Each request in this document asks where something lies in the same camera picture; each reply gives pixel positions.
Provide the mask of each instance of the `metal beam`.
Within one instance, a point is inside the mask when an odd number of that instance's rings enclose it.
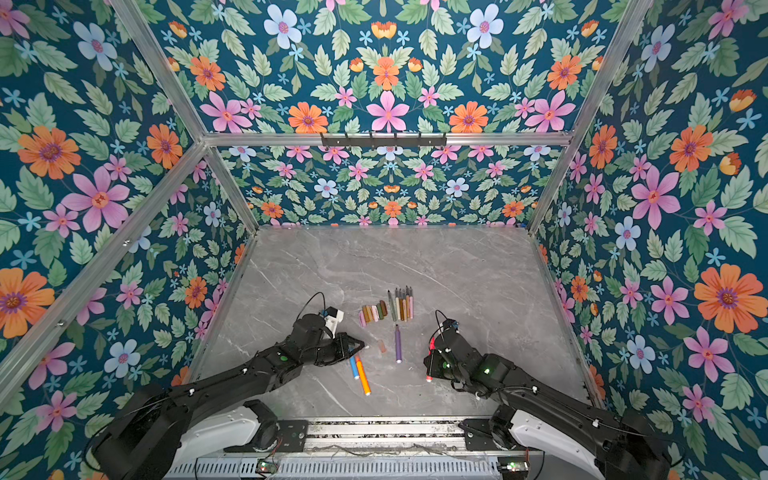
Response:
[[[234,176],[224,163],[221,153],[218,149],[210,147],[208,148],[206,159],[210,169],[214,171],[216,179],[219,180],[221,190],[226,194],[227,198],[230,199],[232,208],[234,208],[240,216],[240,220],[245,223],[245,227],[251,234],[256,233],[259,226],[256,224],[256,220],[253,218],[253,214],[248,208],[248,203],[245,200],[243,191],[235,183]]]
[[[422,134],[419,145],[428,147],[441,142],[447,145],[549,145],[564,147],[571,143],[572,135],[566,132],[549,132],[538,134],[536,132],[509,133],[509,134]],[[243,132],[242,134],[208,134],[205,136],[206,145],[209,147],[272,147],[274,145],[309,145],[310,147],[322,147],[334,145],[344,147],[355,146],[398,146],[407,143],[415,145],[419,134],[260,134],[256,132]]]
[[[118,14],[120,21],[123,22],[126,31],[133,39],[136,47],[141,53],[141,57],[149,65],[157,84],[161,86],[168,97],[170,103],[174,106],[187,131],[190,133],[193,141],[202,140],[207,133],[200,115],[192,101],[187,96],[187,92],[181,86],[176,74],[170,69],[168,56],[163,53],[163,48],[157,42],[147,19],[142,15],[141,10],[134,0],[111,0],[112,8]]]
[[[235,267],[234,275],[230,279],[230,285],[221,297],[216,315],[210,320],[210,325],[208,326],[204,341],[201,343],[190,364],[189,378],[191,382],[196,382],[200,379],[200,375],[203,373],[203,365],[205,365],[205,360],[210,355],[211,351],[209,347],[211,347],[211,343],[219,337],[219,332],[221,331],[224,322],[227,321],[227,312],[229,312],[230,306],[234,301],[235,293],[237,293],[237,288],[240,286],[240,281],[243,279],[245,271],[248,270],[250,258],[256,250],[256,242],[256,235],[251,235],[250,242],[246,245],[245,252],[243,252],[243,256],[240,258],[240,263]]]
[[[587,98],[579,109],[572,131],[572,142],[560,155],[560,159],[549,177],[547,186],[541,192],[541,197],[536,207],[536,214],[528,225],[528,231],[531,234],[535,234],[536,229],[538,229],[538,226],[544,219],[546,211],[549,210],[554,198],[557,196],[558,189],[568,173],[568,165],[576,158],[576,154],[584,142],[584,137],[594,121],[594,116],[598,112],[600,103],[602,103],[603,97],[608,92],[608,88],[611,87],[611,82],[613,82],[616,76],[619,65],[621,65],[621,62],[627,55],[627,50],[629,50],[629,46],[637,34],[637,30],[642,25],[643,18],[652,3],[653,0],[629,0],[627,8],[624,10],[624,16],[621,17],[614,37],[611,39],[611,44],[608,45],[608,50],[605,52],[603,65],[600,67],[598,74],[595,75]]]
[[[144,228],[168,203],[171,194],[192,174],[204,153],[205,146],[196,143],[182,155],[176,166],[112,234],[106,245],[0,363],[0,411],[40,363],[40,359],[54,348],[61,334],[88,304],[93,292],[112,274],[131,243],[141,238]]]

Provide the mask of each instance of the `pink flower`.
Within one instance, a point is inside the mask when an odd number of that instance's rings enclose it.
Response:
[[[339,101],[339,106],[347,106],[352,108],[352,102],[357,101],[357,97],[352,94],[352,88],[339,87],[339,92],[336,94],[336,100]]]
[[[128,180],[126,175],[133,173],[133,170],[125,166],[124,157],[118,159],[114,155],[109,156],[109,163],[104,164],[104,168],[112,172],[109,176],[112,180],[117,180],[119,178],[121,182]]]
[[[664,311],[664,319],[667,321],[667,325],[674,323],[675,313],[681,318],[688,318],[690,314],[688,309],[680,302],[688,298],[688,289],[677,288],[672,290],[672,279],[667,277],[662,283],[664,288],[662,289],[658,285],[651,285],[650,291],[661,300],[656,300],[650,306],[654,312]]]
[[[38,423],[38,433],[45,430],[49,425],[51,430],[58,432],[64,425],[64,419],[77,414],[78,409],[70,406],[78,398],[77,393],[70,393],[67,397],[64,397],[64,393],[61,390],[57,390],[56,393],[51,396],[51,405],[41,405],[35,413],[40,417]]]
[[[368,169],[358,161],[354,167],[349,167],[349,177],[354,177],[355,180],[360,181],[361,178],[368,178],[367,171]]]
[[[429,6],[432,7],[434,12],[437,12],[437,9],[440,8],[440,0],[419,0],[419,3],[422,5],[427,5],[429,3]]]
[[[58,230],[58,234],[64,238],[69,236],[69,230],[80,230],[80,225],[77,225],[74,221],[78,217],[78,212],[67,212],[64,205],[59,204],[56,206],[56,211],[45,211],[43,217],[50,220],[45,229],[49,232]]]
[[[493,146],[491,145],[470,145],[472,150],[469,152],[470,157],[477,157],[477,161],[483,161],[486,157],[493,157]]]
[[[131,308],[131,304],[132,303],[134,305],[138,305],[139,304],[139,295],[141,295],[141,292],[143,292],[144,289],[143,288],[139,288],[136,285],[136,282],[131,282],[130,285],[126,285],[125,283],[120,285],[120,291],[122,293],[120,295],[118,295],[116,300],[118,302],[122,302],[123,303],[123,308],[125,310],[128,310],[129,308]]]
[[[286,147],[288,149],[288,158],[296,157],[296,160],[300,163],[304,163],[305,158],[312,158],[312,154],[309,152],[309,145],[303,145],[299,147]]]
[[[187,185],[181,184],[179,185],[179,189],[174,192],[173,195],[170,196],[170,204],[175,205],[176,202],[183,204],[187,201],[187,198],[184,196],[184,194],[189,190],[190,188]]]
[[[700,218],[694,222],[694,227],[704,228],[704,233],[709,236],[712,233],[712,227],[718,230],[725,228],[725,222],[720,218],[728,211],[725,207],[720,207],[715,210],[715,200],[710,200],[707,204],[707,209],[697,208],[696,215]]]
[[[422,96],[419,97],[419,101],[424,104],[424,108],[430,105],[437,105],[437,99],[440,98],[440,94],[435,91],[435,87],[429,87],[429,90],[422,88]]]
[[[254,104],[253,100],[250,98],[247,101],[240,100],[240,113],[248,114],[248,118],[251,120],[254,118],[261,118],[261,112],[259,110],[261,110],[261,105]]]
[[[387,133],[392,129],[403,131],[406,129],[406,123],[400,118],[408,113],[409,106],[406,104],[395,105],[395,95],[386,90],[382,93],[381,106],[376,104],[368,105],[366,110],[374,117],[379,117],[373,121],[371,130],[379,131],[386,127]]]
[[[646,155],[643,155],[640,158],[635,157],[634,166],[629,169],[629,173],[634,175],[634,177],[632,177],[632,180],[637,181],[640,178],[645,180],[645,177],[647,175],[645,172],[649,168],[650,168],[650,162],[648,161],[648,157]]]
[[[623,303],[629,303],[632,308],[634,308],[637,306],[637,301],[643,299],[643,296],[638,292],[640,289],[640,282],[633,282],[628,278],[625,278],[624,285],[625,286],[619,288],[619,291],[624,294],[624,298],[621,301]]]
[[[688,357],[688,365],[695,369],[704,365],[704,373],[707,374],[707,378],[712,382],[717,381],[717,369],[725,373],[736,371],[729,359],[719,355],[728,350],[727,340],[715,339],[710,344],[710,334],[701,326],[696,330],[696,337],[699,339],[698,342],[691,337],[683,339],[685,346],[696,352]]]
[[[88,209],[83,216],[83,227],[86,232],[92,232],[101,226],[101,218],[112,228],[119,228],[126,218],[128,210],[116,203],[116,200],[125,200],[131,192],[124,185],[115,185],[110,188],[109,173],[105,168],[97,168],[94,173],[93,185],[84,175],[72,175],[74,184],[85,195],[69,194],[64,197],[61,204],[70,210],[81,211]]]
[[[504,169],[506,167],[502,164],[502,161],[498,161],[496,163],[491,162],[488,164],[488,175],[493,177],[500,177],[504,174]]]
[[[717,37],[717,34],[721,32],[723,37],[729,36],[733,31],[733,25],[736,21],[742,19],[744,15],[750,12],[750,7],[744,5],[744,0],[723,0],[722,6],[722,12],[715,13],[710,17],[710,25],[715,26],[710,32],[710,40]]]
[[[568,323],[576,323],[576,317],[574,316],[574,313],[571,312],[571,310],[574,308],[574,305],[576,304],[576,300],[574,300],[573,297],[568,298],[568,294],[565,292],[565,289],[558,289],[558,293],[560,293],[560,303],[563,306],[565,319],[568,321]]]
[[[208,164],[205,163],[205,161],[200,161],[197,165],[195,165],[192,172],[192,180],[194,180],[195,184],[200,183],[200,180],[205,180],[208,178],[208,175],[205,173],[207,166]]]
[[[206,310],[203,315],[200,316],[200,322],[201,323],[208,323],[213,319],[214,315],[216,315],[216,310],[219,308],[219,302],[221,301],[221,290],[216,288],[214,290],[214,294],[211,298],[205,299],[205,308]]]
[[[589,331],[588,326],[582,326],[581,333],[578,335],[581,337],[581,341],[583,341],[585,345],[589,345],[592,342],[592,332]]]
[[[170,221],[173,222],[170,226],[170,230],[173,232],[176,232],[176,235],[181,237],[186,232],[189,231],[188,224],[190,223],[189,219],[184,218],[184,215],[181,213],[178,213],[176,215],[170,216]]]
[[[103,299],[104,295],[106,294],[107,289],[104,287],[100,286],[96,289],[94,295],[91,297],[91,301],[88,302],[88,305],[84,306],[83,309],[78,312],[78,323],[80,325],[85,325],[85,323],[87,323],[91,318],[92,313],[95,313],[96,315],[101,315],[104,313],[104,304],[97,302],[96,300]]]
[[[516,117],[523,117],[528,118],[528,114],[532,114],[536,111],[534,108],[535,103],[533,101],[528,100],[527,98],[523,98],[523,101],[517,105],[515,105],[515,116]]]
[[[589,174],[589,184],[584,185],[584,191],[587,192],[587,203],[593,202],[595,205],[600,202],[600,195],[605,192],[605,186],[601,185],[603,182],[603,174],[598,174],[596,177],[594,174]]]
[[[240,127],[251,127],[253,122],[248,120],[240,113],[240,102],[238,100],[230,100],[227,105],[224,105],[224,100],[218,94],[210,92],[208,99],[213,106],[203,104],[200,109],[206,115],[216,117],[214,120],[214,130],[225,131],[229,128],[230,132],[239,134],[242,130]]]
[[[693,410],[697,422],[701,423],[702,419],[707,419],[708,422],[715,421],[715,415],[710,410],[715,406],[715,401],[708,396],[702,397],[703,393],[698,384],[694,385],[693,391],[686,386],[683,387],[683,394],[688,397],[683,400],[683,407]]]
[[[581,175],[587,173],[587,168],[584,164],[587,162],[587,154],[576,154],[576,158],[571,160],[571,164],[568,166],[571,168],[571,180],[576,180],[576,183],[581,181]]]
[[[285,163],[280,162],[277,165],[277,171],[280,172],[281,177],[285,177],[288,180],[293,178],[293,175],[296,175],[296,171],[293,169],[292,164],[285,165]]]
[[[67,372],[67,363],[59,359],[69,355],[73,349],[74,343],[62,343],[44,356],[35,371],[29,376],[29,388],[33,390],[39,388],[48,376],[48,372],[51,372],[51,375],[64,375]]]
[[[547,102],[543,98],[536,100],[535,108],[539,113],[538,115],[531,115],[531,117],[525,121],[525,124],[529,127],[538,125],[537,132],[549,131],[549,127],[552,130],[558,131],[565,128],[565,121],[560,118],[562,115],[570,114],[575,108],[574,104],[565,104],[565,90],[560,90],[552,97],[552,103]]]
[[[29,32],[24,28],[23,23],[29,23],[27,14],[20,10],[11,10],[13,8],[12,0],[0,0],[0,33],[10,35],[16,31],[24,38],[29,38]]]
[[[432,171],[432,165],[427,167],[427,164],[424,162],[413,170],[416,172],[416,178],[420,180],[426,180],[435,175],[435,172]]]
[[[584,230],[590,235],[594,235],[594,232],[598,231],[598,220],[601,218],[592,212],[584,218]]]
[[[664,176],[659,182],[659,170],[656,167],[648,169],[646,177],[647,187],[645,185],[634,185],[632,195],[638,200],[642,200],[632,211],[632,217],[635,219],[645,217],[648,213],[648,224],[656,230],[661,224],[661,211],[673,214],[680,209],[680,202],[672,195],[664,195],[677,186],[677,179],[680,174],[672,172]]]
[[[448,160],[456,160],[458,158],[456,152],[460,149],[461,147],[458,145],[445,145],[440,150],[433,151],[432,158],[439,158],[440,164],[445,165],[445,162]]]
[[[320,147],[320,151],[324,151],[323,160],[331,161],[336,165],[341,164],[342,158],[349,158],[349,152],[344,151],[344,147]]]
[[[330,12],[333,12],[337,3],[339,5],[346,5],[346,0],[326,0],[326,8],[328,8]]]

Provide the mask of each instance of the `wall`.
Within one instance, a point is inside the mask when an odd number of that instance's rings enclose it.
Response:
[[[656,5],[537,234],[609,408],[685,455],[670,478],[765,478],[768,4]]]
[[[0,295],[23,281],[30,307],[0,313],[0,360],[172,167],[156,162],[154,137],[166,134],[177,155],[189,143],[109,7],[10,5],[12,26],[0,24]],[[111,197],[104,209],[86,197],[95,187]]]
[[[200,164],[0,416],[0,478],[103,480],[86,442],[136,389],[187,381],[248,238]]]

